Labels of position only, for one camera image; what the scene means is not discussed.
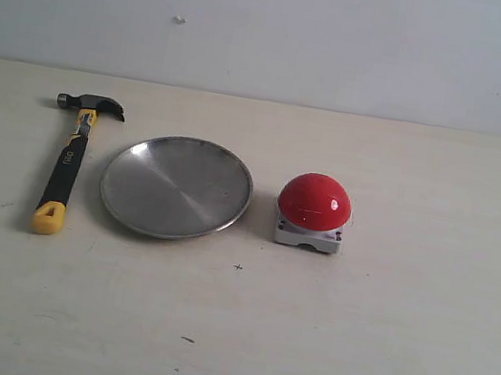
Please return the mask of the yellow black claw hammer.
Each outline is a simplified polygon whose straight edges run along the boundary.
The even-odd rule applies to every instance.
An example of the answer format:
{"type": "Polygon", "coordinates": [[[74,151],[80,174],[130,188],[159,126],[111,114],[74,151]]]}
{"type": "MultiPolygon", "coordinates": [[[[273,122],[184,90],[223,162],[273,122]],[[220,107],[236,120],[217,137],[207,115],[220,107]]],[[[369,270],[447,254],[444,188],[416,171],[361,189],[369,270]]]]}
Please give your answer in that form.
{"type": "Polygon", "coordinates": [[[75,97],[60,93],[56,100],[59,108],[76,110],[77,120],[75,131],[60,151],[33,213],[32,229],[40,235],[52,235],[63,229],[71,191],[82,165],[90,132],[96,125],[99,114],[111,115],[121,122],[125,119],[123,107],[111,98],[91,94],[75,97]]]}

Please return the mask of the red dome push button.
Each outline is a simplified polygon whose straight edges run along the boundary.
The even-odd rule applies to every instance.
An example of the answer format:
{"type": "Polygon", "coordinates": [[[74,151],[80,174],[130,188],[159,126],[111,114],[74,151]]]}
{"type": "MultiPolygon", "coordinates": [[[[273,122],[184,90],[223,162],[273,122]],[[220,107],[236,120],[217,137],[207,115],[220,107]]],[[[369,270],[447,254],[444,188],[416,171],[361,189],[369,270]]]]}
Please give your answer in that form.
{"type": "Polygon", "coordinates": [[[294,177],[279,192],[277,210],[276,243],[309,246],[324,254],[340,252],[352,203],[336,179],[315,172],[294,177]]]}

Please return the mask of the round stainless steel plate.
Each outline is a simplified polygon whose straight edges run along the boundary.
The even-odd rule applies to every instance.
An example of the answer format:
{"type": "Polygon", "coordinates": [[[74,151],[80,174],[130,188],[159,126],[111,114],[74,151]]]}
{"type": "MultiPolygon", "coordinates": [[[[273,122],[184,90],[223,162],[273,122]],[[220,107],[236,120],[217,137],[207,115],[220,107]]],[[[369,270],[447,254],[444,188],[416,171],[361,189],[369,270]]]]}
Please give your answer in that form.
{"type": "Polygon", "coordinates": [[[127,147],[100,177],[100,200],[129,231],[180,240],[219,232],[248,209],[250,171],[223,146],[187,136],[127,147]]]}

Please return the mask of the small white wall fixture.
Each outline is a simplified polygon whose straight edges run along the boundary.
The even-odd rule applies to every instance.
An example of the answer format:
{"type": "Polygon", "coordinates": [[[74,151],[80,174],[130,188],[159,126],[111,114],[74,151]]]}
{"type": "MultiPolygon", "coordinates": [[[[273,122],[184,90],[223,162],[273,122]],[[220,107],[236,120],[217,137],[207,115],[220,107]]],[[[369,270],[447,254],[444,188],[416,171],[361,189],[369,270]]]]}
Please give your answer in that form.
{"type": "Polygon", "coordinates": [[[176,23],[180,25],[186,23],[186,19],[184,17],[181,17],[180,15],[177,15],[173,19],[175,20],[176,23]]]}

